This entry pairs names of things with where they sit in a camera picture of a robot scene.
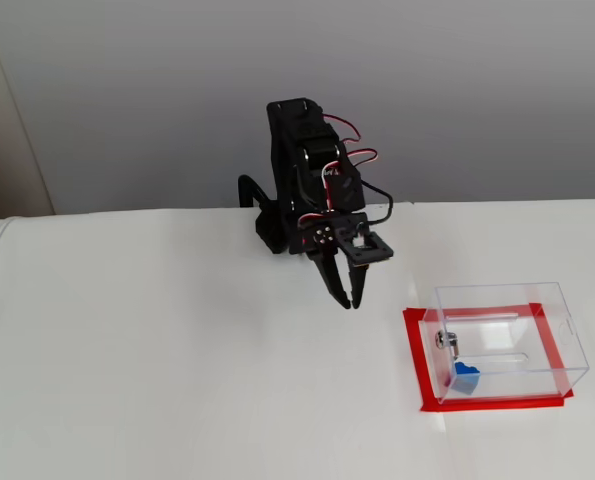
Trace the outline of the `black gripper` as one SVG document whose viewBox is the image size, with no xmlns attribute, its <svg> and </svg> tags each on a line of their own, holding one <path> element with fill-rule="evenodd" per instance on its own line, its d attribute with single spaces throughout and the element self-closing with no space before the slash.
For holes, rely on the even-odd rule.
<svg viewBox="0 0 595 480">
<path fill-rule="evenodd" d="M 363 254 L 370 250 L 368 219 L 364 213 L 306 213 L 290 231 L 290 253 L 307 254 L 323 279 L 329 294 L 345 309 L 359 307 L 363 298 L 368 264 L 347 257 L 351 298 L 348 299 L 335 256 Z"/>
</svg>

